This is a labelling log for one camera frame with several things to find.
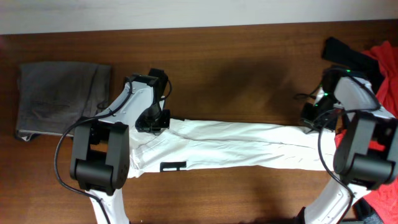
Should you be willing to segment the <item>white t-shirt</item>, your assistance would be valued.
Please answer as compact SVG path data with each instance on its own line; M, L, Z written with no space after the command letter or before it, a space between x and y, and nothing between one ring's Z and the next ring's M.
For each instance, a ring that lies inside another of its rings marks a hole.
M239 166L323 170L333 167L335 132L303 126L171 119L158 135L131 131L128 176L159 172L163 162L188 170Z

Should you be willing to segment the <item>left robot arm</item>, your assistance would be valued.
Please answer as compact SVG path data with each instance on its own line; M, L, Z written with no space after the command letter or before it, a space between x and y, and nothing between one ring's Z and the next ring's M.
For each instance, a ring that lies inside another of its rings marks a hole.
M130 168L131 131L159 134L170 126L163 70L126 78L122 93L94 118L82 119L73 132L70 177L93 204L98 223L129 223L122 187Z

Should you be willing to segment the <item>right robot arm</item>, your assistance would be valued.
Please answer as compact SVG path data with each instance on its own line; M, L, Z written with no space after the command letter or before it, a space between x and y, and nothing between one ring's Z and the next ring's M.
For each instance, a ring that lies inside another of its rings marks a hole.
M325 69L307 96L314 102L304 104L300 121L311 131L333 130L338 118L348 125L332 168L318 151L331 179L294 223L342 223L354 203L397 178L397 118L381 105L365 74L339 66Z

